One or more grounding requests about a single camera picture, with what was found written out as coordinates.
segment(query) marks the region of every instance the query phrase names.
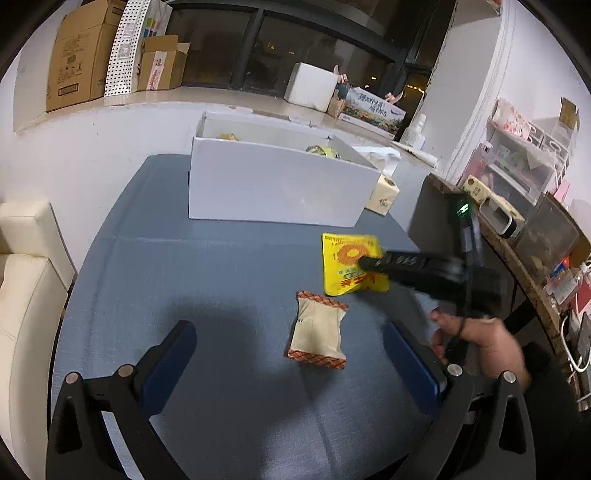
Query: yellow snack package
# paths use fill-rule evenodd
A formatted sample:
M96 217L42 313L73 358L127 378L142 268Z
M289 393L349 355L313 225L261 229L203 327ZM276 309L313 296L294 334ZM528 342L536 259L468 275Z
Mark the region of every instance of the yellow snack package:
M336 297L365 288L375 291L389 289L387 275L366 272L358 267L357 260L363 256L382 257L377 237L322 234L324 291L327 295Z

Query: green led light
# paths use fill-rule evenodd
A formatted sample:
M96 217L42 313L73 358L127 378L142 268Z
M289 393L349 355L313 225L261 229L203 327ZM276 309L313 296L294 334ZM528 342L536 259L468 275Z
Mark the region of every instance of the green led light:
M462 205L462 206L461 206L461 207L458 209L458 211L457 211L457 214L458 214L458 215L465 215L465 214L467 214L467 213L468 213L468 210L470 210L470 206L469 206L467 203L465 203L464 205Z

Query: screw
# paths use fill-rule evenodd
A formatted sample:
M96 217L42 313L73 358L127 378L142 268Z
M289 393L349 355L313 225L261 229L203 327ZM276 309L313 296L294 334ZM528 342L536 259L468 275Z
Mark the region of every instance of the screw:
M66 375L66 383L72 385L78 381L78 374L76 372L70 372Z
M513 383L513 382L515 382L515 380L517 380L517 377L515 376L515 374L513 372L508 371L508 370L503 372L503 378L505 380L507 380L509 383Z
M134 372L133 365L121 365L121 367L119 367L119 369L117 370L117 373L119 374L120 377L128 377L133 372Z
M449 364L447 366L447 371L454 377L459 377L464 373L464 370L462 370L462 367L460 367L458 364Z

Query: window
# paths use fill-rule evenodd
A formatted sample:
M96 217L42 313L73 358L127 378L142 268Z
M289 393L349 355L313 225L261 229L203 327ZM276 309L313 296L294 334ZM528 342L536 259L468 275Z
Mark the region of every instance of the window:
M351 85L378 96L404 89L400 107L410 121L455 0L173 0L170 5L167 34L191 42L183 85L283 96L296 63L330 71L338 65Z
M244 88L282 96L298 62L330 71L338 65L352 85L371 92L387 65L344 40L277 18L265 18L248 63Z
M456 0L440 0L433 21L429 23L421 42L416 63L431 68L435 66L455 7Z
M402 0L306 0L384 36Z
M183 85L229 86L250 14L226 10L173 10L167 34L191 42Z
M398 102L398 106L407 113L402 125L398 129L398 137L401 137L404 129L410 125L414 112L417 110L418 104L427 90L428 81L429 77L420 73L411 73L408 75L406 85L404 86L404 95Z

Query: blue gripper pad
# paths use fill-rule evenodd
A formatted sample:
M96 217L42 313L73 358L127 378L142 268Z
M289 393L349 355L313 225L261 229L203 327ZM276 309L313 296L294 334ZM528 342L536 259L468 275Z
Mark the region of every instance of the blue gripper pad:
M416 343L416 348L423 346ZM388 323L384 329L384 349L396 367L418 409L431 418L437 417L440 403L440 383L419 358L401 329Z
M135 384L146 418L162 412L197 345L195 325L181 320L164 341L150 348L138 362Z

